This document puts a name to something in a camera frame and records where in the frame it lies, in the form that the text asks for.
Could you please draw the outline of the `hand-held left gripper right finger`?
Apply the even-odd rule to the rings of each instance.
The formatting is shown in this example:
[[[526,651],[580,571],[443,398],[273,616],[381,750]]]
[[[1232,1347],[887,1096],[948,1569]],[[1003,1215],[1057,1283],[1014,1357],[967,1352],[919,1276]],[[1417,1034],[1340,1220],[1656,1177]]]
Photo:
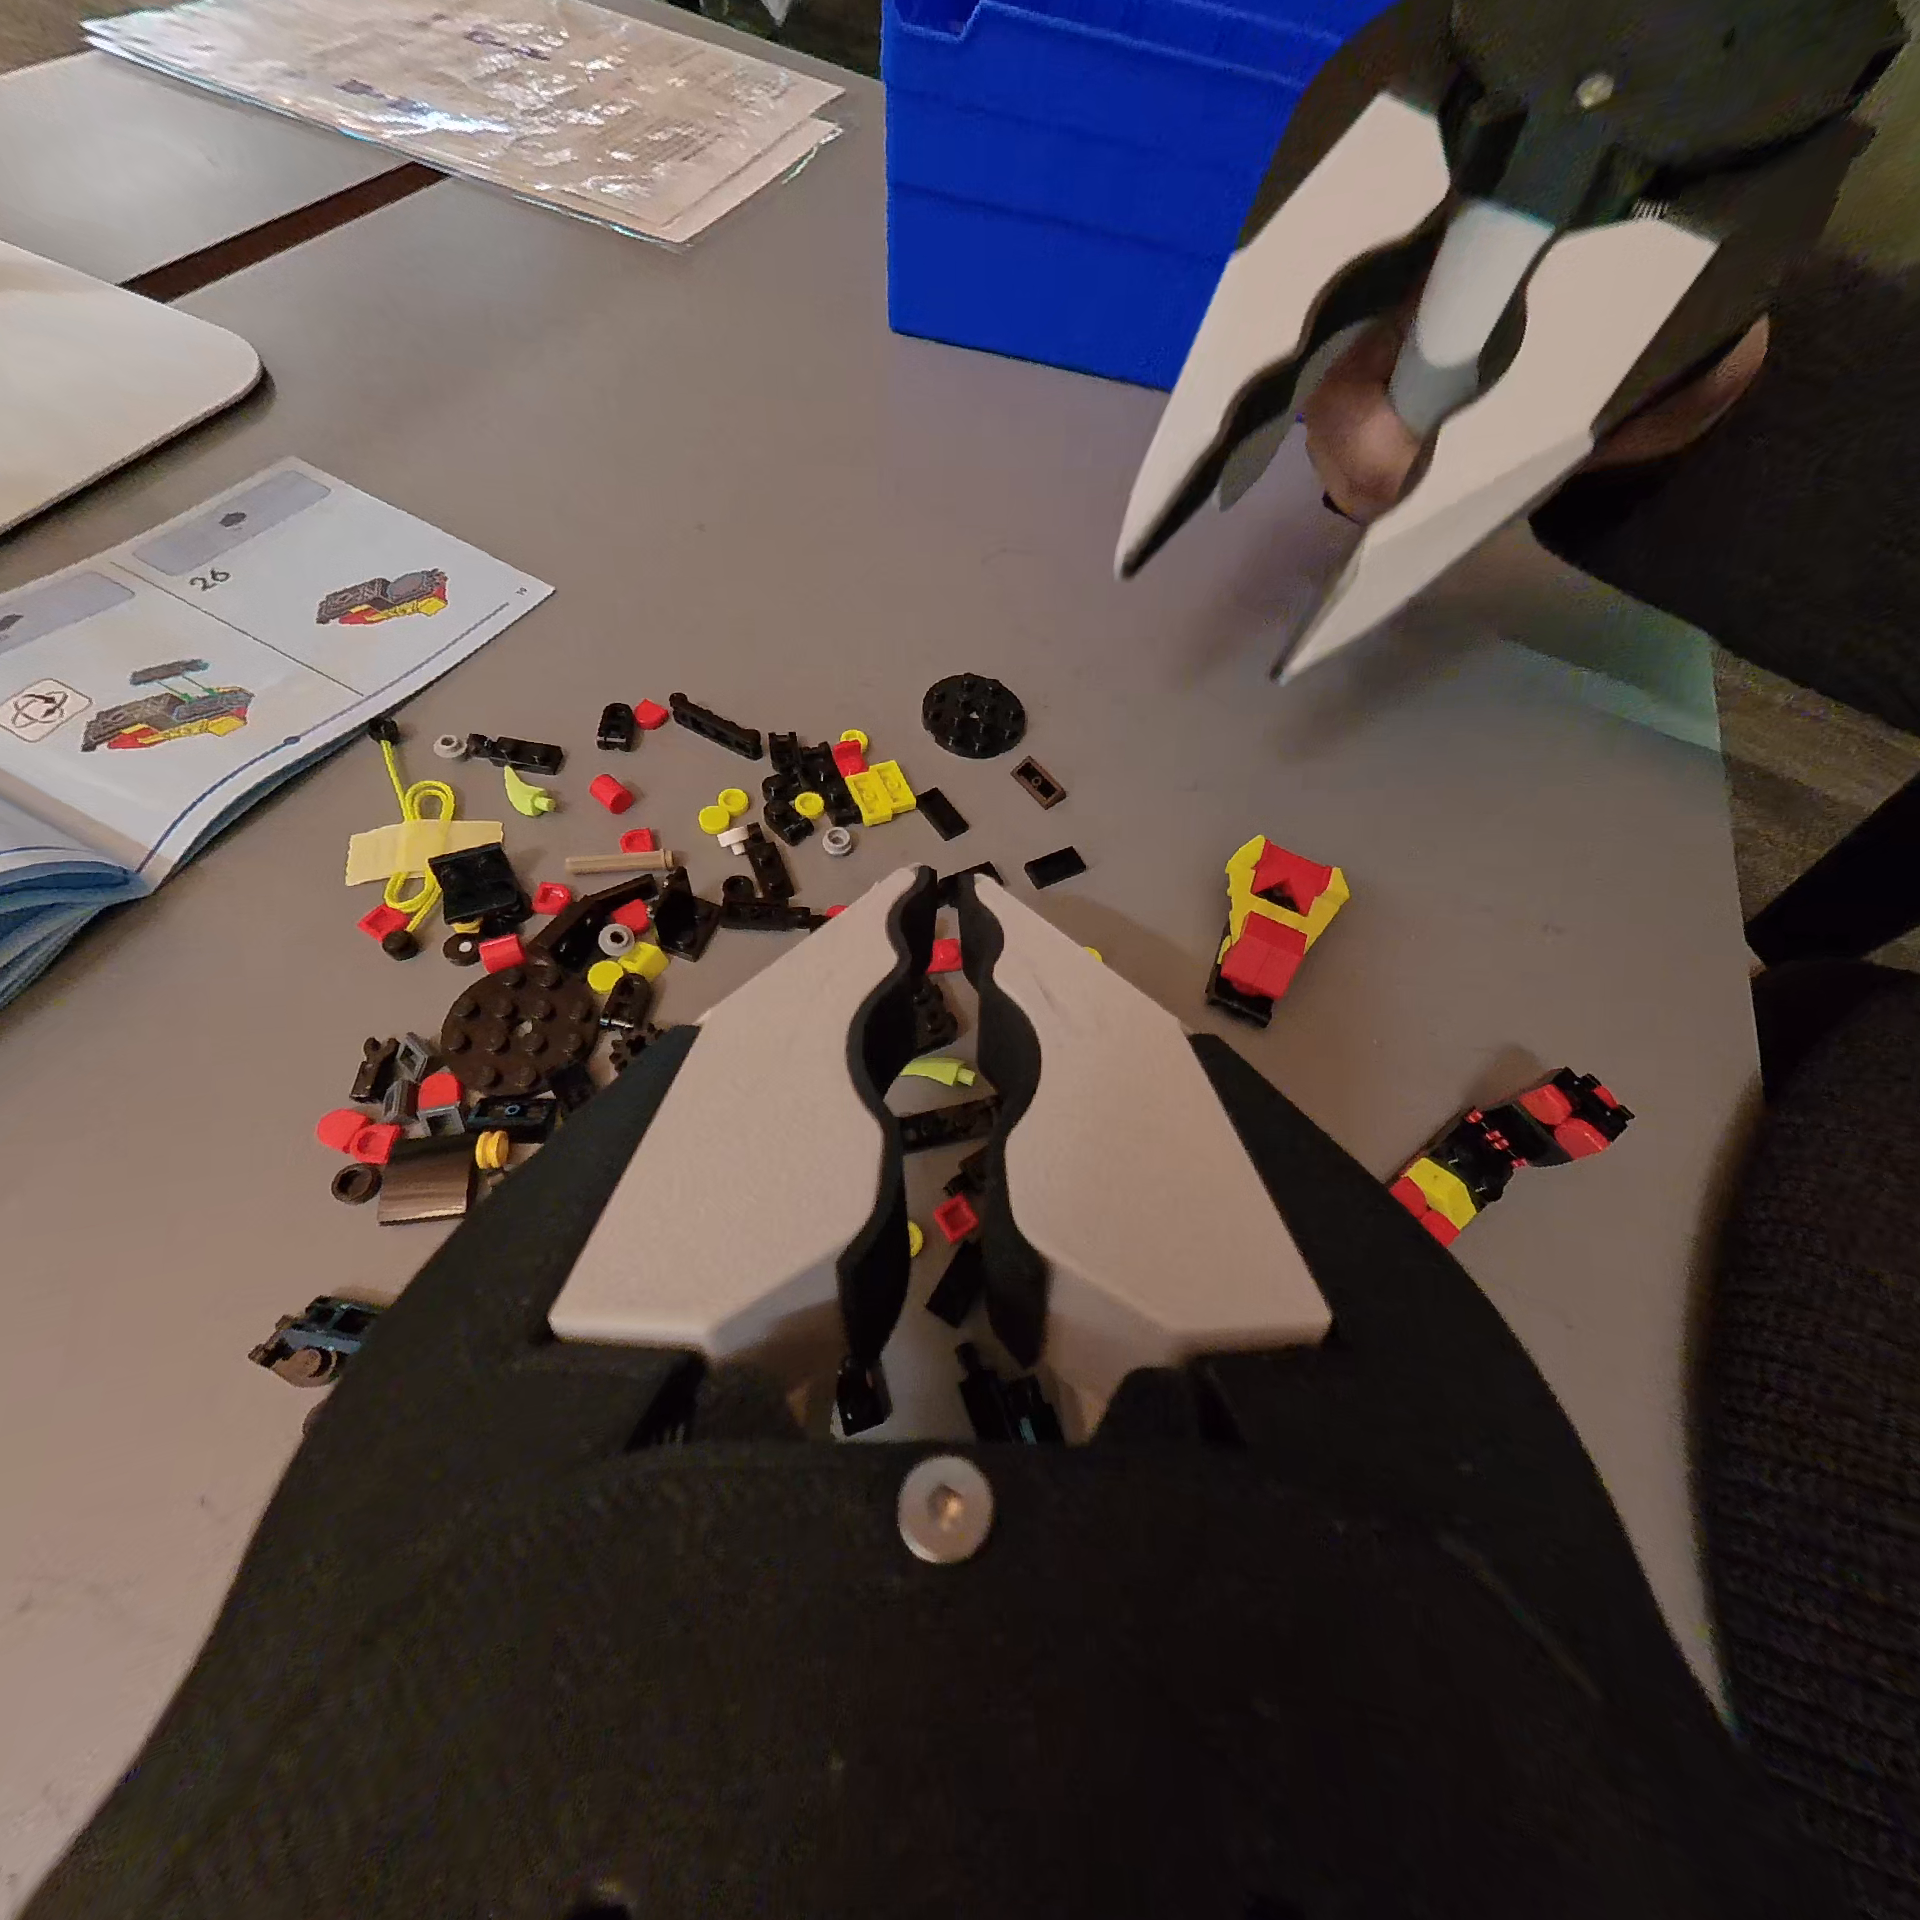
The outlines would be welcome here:
[[[994,880],[957,884],[1002,1108],[985,1308],[1065,1429],[1131,1373],[1315,1347],[1332,1308],[1188,1027]]]

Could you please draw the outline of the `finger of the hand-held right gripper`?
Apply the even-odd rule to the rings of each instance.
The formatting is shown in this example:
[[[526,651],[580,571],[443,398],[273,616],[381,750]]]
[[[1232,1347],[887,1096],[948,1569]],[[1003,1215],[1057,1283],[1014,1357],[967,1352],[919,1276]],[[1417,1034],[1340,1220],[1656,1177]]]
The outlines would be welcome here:
[[[1383,91],[1227,256],[1136,470],[1118,578],[1190,523],[1248,439],[1290,419],[1315,351],[1387,302],[1447,191],[1438,117]]]
[[[1278,662],[1279,685],[1405,612],[1564,481],[1717,254],[1717,239],[1683,223],[1580,227],[1537,254],[1524,254],[1525,235],[1544,232],[1537,223],[1447,232],[1387,381],[1428,463],[1363,532]]]

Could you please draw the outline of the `plastic-wrapped paper sheets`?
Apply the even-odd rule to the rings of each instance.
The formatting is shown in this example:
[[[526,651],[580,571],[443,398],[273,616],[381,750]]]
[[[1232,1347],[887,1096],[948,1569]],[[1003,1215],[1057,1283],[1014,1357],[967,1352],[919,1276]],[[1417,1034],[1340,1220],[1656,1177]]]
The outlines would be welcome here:
[[[842,85],[592,3],[173,3],[93,49],[685,248],[839,139]]]

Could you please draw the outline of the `black furniture leg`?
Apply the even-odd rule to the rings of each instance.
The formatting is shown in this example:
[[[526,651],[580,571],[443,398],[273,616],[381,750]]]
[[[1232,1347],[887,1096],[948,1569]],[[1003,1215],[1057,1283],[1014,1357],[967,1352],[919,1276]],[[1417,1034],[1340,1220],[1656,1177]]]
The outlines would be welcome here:
[[[1767,965],[1862,961],[1918,932],[1918,809],[1886,804],[1747,924]]]

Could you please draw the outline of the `pile of lego pieces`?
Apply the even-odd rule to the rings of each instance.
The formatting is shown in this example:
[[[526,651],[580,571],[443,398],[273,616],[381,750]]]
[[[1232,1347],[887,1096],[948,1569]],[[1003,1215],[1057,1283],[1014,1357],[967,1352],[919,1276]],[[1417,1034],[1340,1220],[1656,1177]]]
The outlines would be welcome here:
[[[703,1014],[845,911],[798,897],[784,847],[823,817],[833,850],[850,851],[853,799],[829,800],[815,785],[815,773],[835,771],[829,750],[802,750],[792,735],[777,735],[773,750],[766,820],[745,817],[745,792],[729,792],[706,811],[738,861],[716,897],[699,892],[676,855],[634,855],[624,880],[604,889],[545,886],[532,907],[547,922],[526,938],[512,916],[530,900],[495,843],[443,851],[427,865],[443,881],[446,903],[462,907],[473,922],[446,953],[476,973],[439,1034],[368,1041],[350,1104],[320,1128],[320,1139],[346,1158],[332,1183],[338,1200],[377,1200],[388,1224],[465,1218],[484,1187],[500,1184],[520,1150],[554,1139],[562,1123],[611,1091],[592,1073],[599,1053],[606,1053],[611,1076],[661,1072],[649,1088],[662,1096]],[[898,1080],[915,1076],[957,1035],[944,996],[944,981],[962,972],[957,884],[994,877],[979,867],[937,880],[931,961],[915,999],[918,1038]],[[908,1208],[907,1161],[994,1137],[998,1100],[979,1096],[911,1114],[887,1108],[902,1124],[915,1264],[922,1227]],[[842,1439],[877,1434],[892,1418],[892,1400],[842,1406],[829,1383],[787,1389]]]

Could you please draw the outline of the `black round lego plate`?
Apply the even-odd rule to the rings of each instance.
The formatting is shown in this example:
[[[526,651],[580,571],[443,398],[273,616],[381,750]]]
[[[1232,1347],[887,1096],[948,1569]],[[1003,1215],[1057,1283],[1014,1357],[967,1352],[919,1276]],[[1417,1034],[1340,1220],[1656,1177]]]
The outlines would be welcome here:
[[[925,689],[922,728],[944,751],[987,759],[1023,744],[1027,711],[1010,685],[979,671],[954,671]]]

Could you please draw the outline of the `long black red lego assembly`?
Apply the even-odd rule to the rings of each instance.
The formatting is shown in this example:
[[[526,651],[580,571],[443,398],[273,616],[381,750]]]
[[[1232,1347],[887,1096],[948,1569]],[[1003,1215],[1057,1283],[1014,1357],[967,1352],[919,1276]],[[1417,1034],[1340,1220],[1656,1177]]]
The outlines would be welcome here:
[[[1452,1243],[1529,1169],[1606,1151],[1633,1123],[1598,1076],[1557,1069],[1490,1105],[1463,1108],[1387,1184],[1438,1243]]]

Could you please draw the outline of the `person's right hand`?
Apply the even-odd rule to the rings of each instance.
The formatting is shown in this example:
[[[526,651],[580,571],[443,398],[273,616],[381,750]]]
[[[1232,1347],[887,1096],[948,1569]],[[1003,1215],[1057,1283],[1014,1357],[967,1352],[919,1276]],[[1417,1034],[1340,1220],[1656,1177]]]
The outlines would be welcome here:
[[[1399,504],[1421,454],[1421,439],[1387,398],[1410,328],[1411,308],[1405,306],[1359,335],[1328,366],[1302,416],[1325,500],[1359,525]],[[1768,346],[1771,317],[1763,314],[1691,385],[1668,386],[1660,400],[1617,425],[1580,474],[1668,461],[1707,439],[1756,385]]]

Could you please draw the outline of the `blue plastic bin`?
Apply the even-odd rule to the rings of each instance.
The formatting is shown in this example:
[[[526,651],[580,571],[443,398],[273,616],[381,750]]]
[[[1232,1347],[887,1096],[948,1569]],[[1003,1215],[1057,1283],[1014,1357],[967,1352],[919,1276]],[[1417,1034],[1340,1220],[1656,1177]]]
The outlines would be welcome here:
[[[885,3],[902,335],[1172,390],[1288,117],[1386,3]]]

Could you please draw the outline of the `yellow and red lego assembly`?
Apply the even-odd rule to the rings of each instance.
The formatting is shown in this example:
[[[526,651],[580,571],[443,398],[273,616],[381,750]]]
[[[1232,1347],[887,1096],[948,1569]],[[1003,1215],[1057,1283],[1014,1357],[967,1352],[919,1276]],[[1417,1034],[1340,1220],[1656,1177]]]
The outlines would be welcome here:
[[[1305,957],[1349,900],[1348,877],[1267,836],[1242,843],[1222,873],[1227,916],[1207,1004],[1263,1030]]]

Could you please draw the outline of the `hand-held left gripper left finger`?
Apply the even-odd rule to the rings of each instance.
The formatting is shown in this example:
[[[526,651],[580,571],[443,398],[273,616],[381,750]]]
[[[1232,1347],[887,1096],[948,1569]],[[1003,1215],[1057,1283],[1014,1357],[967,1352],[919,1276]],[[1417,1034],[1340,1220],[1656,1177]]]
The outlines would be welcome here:
[[[885,1096],[918,1038],[937,873],[902,867],[714,1004],[568,1274],[553,1333],[750,1360],[887,1406],[911,1249]]]

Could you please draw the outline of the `lego instruction booklet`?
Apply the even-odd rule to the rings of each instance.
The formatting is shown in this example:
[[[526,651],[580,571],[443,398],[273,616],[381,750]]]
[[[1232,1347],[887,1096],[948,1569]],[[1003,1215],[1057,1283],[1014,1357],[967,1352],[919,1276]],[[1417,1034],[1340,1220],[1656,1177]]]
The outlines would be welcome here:
[[[553,598],[304,461],[4,596],[4,1001]]]

